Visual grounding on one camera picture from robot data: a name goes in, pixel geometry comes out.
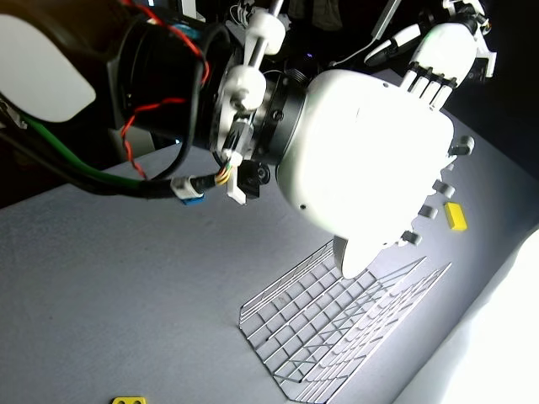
table surface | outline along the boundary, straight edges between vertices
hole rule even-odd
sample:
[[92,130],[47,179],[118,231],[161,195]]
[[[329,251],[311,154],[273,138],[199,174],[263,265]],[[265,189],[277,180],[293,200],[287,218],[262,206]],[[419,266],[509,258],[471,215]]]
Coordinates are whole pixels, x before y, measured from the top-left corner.
[[[423,242],[376,260],[453,265],[334,403],[394,400],[539,223],[539,184],[454,123],[456,136],[476,139],[473,155],[443,172],[469,230],[449,230],[436,194],[436,219],[414,221]],[[176,150],[140,162],[156,173]],[[195,150],[182,172],[213,169]],[[292,211],[274,180],[261,193],[239,206],[214,190],[184,207],[63,186],[0,210],[0,401],[286,402],[237,329],[238,311],[331,235]]]

yellow object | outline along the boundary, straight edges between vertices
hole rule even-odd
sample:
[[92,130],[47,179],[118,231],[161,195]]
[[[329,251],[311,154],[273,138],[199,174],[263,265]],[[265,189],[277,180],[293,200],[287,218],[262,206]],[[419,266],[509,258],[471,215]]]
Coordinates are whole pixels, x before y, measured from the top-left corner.
[[146,404],[144,397],[116,397],[112,404]]
[[445,208],[449,227],[452,230],[465,231],[468,228],[468,224],[466,223],[462,206],[454,202],[447,202]]

metal grid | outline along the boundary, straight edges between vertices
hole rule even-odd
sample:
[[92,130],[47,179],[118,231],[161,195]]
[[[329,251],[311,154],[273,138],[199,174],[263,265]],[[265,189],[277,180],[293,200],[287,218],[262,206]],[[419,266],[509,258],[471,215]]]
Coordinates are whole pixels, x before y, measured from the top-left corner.
[[451,266],[418,280],[424,260],[344,279],[329,242],[243,305],[239,327],[290,399],[328,402]]

yellow brick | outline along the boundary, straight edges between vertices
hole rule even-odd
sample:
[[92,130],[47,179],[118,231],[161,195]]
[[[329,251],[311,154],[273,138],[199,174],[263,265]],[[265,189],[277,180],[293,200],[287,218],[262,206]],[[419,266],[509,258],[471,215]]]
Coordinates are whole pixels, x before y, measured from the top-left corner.
[[112,404],[146,404],[144,397],[116,397]]
[[447,202],[445,205],[447,221],[452,230],[465,231],[468,228],[462,206],[454,202]]

